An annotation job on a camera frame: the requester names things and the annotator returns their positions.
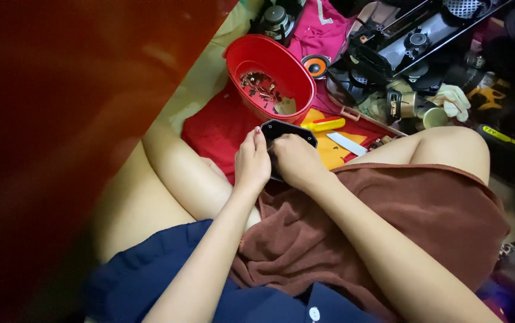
navy blue shirt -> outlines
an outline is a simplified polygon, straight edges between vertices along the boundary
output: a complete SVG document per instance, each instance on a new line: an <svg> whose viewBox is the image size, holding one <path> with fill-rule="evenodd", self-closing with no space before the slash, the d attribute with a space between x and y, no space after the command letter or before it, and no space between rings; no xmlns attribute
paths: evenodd
<svg viewBox="0 0 515 323"><path fill-rule="evenodd" d="M98 322L140 322L210 224L211 220L204 220L159 231L116 254L91 274L86 287L86 314ZM241 289L229 278L214 316L214 322L236 323L377 321L321 283L314 283L306 295L294 298L271 287Z"/></svg>

person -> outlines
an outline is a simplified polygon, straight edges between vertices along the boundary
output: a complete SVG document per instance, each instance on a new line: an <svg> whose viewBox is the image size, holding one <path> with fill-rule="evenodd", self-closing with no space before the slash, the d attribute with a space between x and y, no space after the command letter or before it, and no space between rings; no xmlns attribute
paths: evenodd
<svg viewBox="0 0 515 323"><path fill-rule="evenodd" d="M270 149L285 181L339 226L406 321L500 322L447 269L347 190L315 148L283 135ZM485 184L489 179L486 144L462 127L424 130L350 163L443 164ZM104 265L89 279L87 315L99 322L376 322L323 286L309 296L324 304L321 309L270 287L240 289L227 277L242 235L260 221L256 199L271 167L256 127L236 153L232 187L214 163L155 121L96 205L96 253Z"/></svg>

red wall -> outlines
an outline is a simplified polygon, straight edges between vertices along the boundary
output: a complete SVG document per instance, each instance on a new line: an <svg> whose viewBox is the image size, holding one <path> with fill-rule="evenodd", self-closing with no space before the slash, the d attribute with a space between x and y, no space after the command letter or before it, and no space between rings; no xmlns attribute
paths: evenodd
<svg viewBox="0 0 515 323"><path fill-rule="evenodd" d="M0 1L0 320L66 250L236 2Z"/></svg>

red bucket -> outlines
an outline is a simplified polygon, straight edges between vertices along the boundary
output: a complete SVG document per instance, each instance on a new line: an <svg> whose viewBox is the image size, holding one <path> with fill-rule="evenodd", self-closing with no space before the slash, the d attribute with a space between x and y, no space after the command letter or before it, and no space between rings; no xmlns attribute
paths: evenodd
<svg viewBox="0 0 515 323"><path fill-rule="evenodd" d="M294 123L309 111L315 98L315 83L305 67L289 51L272 39L258 34L248 34L233 41L223 54L229 77L236 85L245 104L261 120L277 119ZM275 91L281 97L295 99L296 113L276 114L273 102L262 98L259 92L249 95L251 88L241 87L240 77L249 72L262 72L275 82Z"/></svg>

thigh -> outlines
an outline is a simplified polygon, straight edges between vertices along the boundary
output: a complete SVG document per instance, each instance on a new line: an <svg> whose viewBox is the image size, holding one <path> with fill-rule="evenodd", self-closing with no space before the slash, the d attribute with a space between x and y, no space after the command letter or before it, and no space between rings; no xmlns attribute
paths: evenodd
<svg viewBox="0 0 515 323"><path fill-rule="evenodd" d="M94 209L97 256L105 263L157 231L194 221L154 173L140 142Z"/></svg>
<svg viewBox="0 0 515 323"><path fill-rule="evenodd" d="M164 121L154 121L142 142L153 170L176 201L196 220L215 218L231 195L232 185ZM259 221L254 207L246 229Z"/></svg>
<svg viewBox="0 0 515 323"><path fill-rule="evenodd" d="M483 138L464 127L427 129L392 141L347 164L441 164L489 182L489 149Z"/></svg>

